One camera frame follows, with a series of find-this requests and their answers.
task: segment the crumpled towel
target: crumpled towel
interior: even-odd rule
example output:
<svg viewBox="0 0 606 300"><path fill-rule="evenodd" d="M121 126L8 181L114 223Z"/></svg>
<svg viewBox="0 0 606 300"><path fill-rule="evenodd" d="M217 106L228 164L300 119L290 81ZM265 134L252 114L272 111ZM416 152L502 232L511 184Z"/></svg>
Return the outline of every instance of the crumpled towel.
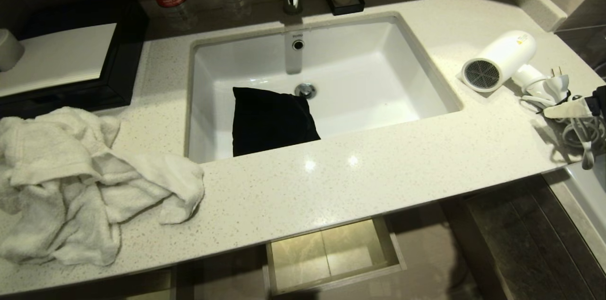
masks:
<svg viewBox="0 0 606 300"><path fill-rule="evenodd" d="M0 244L15 263L108 265L119 223L162 201L161 224L190 218L203 171L187 158L112 150L115 117L64 107L0 120L0 209L21 219Z"/></svg>

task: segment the white sink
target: white sink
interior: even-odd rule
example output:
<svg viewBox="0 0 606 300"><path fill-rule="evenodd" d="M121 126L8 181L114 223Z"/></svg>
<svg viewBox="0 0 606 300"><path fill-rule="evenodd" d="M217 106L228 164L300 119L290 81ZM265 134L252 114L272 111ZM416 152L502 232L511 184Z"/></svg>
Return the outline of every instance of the white sink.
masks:
<svg viewBox="0 0 606 300"><path fill-rule="evenodd" d="M293 48L296 40L304 41L303 49ZM232 157L232 87L292 94L300 83L313 84L318 93L309 99L310 112L323 139L459 110L396 18L202 45L192 54L194 162Z"/></svg>

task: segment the countertop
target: countertop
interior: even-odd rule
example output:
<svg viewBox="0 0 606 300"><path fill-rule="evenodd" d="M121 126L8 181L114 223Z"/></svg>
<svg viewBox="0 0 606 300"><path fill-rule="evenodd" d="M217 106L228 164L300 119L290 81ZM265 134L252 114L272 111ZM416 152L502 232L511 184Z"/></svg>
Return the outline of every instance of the countertop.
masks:
<svg viewBox="0 0 606 300"><path fill-rule="evenodd" d="M462 109L443 116L344 134L328 140L203 164L206 196L191 220L160 225L158 208L122 225L114 264L17 266L0 260L0 294L108 278L197 259L370 218L456 194L550 171L579 160L513 84L481 96L455 75L463 63L507 30L537 39L530 62L544 73L561 67L573 94L603 81L556 35L545 33L508 0L367 0L363 13L339 21L396 15L411 28ZM292 27L324 26L320 13ZM114 148L186 152L190 53L196 45L283 30L280 22L148 41L132 104L102 112L123 125ZM351 164L350 157L357 157ZM306 169L306 162L315 163ZM18 216L0 213L0 233Z"/></svg>

